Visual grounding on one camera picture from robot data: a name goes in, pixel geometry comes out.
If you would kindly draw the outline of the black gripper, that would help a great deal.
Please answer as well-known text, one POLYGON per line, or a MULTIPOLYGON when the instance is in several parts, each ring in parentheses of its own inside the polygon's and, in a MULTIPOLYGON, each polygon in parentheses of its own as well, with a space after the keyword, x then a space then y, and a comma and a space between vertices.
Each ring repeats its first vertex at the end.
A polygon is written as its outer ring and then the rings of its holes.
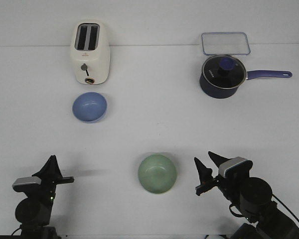
MULTIPOLYGON (((219 171, 226 171, 233 166, 232 159, 223 157, 211 151, 208 152, 208 155, 219 171)), ((200 184, 195 187, 197 196, 217 187, 226 199, 238 199, 237 173, 230 174, 229 178, 223 178, 220 175, 212 177, 211 168, 207 168, 197 157, 194 158, 194 162, 200 180, 200 184)))
POLYGON ((54 199, 57 185, 74 182, 73 176, 62 176, 55 155, 51 155, 44 166, 32 176, 38 177, 41 180, 40 186, 31 195, 32 198, 37 199, 54 199))

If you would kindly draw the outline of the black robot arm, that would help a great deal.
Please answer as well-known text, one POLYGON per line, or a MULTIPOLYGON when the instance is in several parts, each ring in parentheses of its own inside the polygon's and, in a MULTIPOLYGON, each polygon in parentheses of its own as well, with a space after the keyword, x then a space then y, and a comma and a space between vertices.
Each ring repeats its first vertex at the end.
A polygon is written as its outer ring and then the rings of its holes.
POLYGON ((218 175, 213 177, 212 169, 194 158, 200 180, 196 194, 199 196, 217 187, 230 201, 229 208, 238 210, 232 215, 248 221, 232 234, 233 239, 299 239, 299 219, 296 215, 289 218, 278 209, 280 199, 265 180, 250 176, 251 160, 225 158, 213 152, 208 155, 217 166, 218 175))
POLYGON ((59 184, 73 183, 74 177, 63 177, 57 157, 49 157, 44 166, 28 177, 15 180, 12 188, 26 195, 16 207, 15 218, 20 222, 22 239, 60 239, 56 228, 49 225, 59 184))

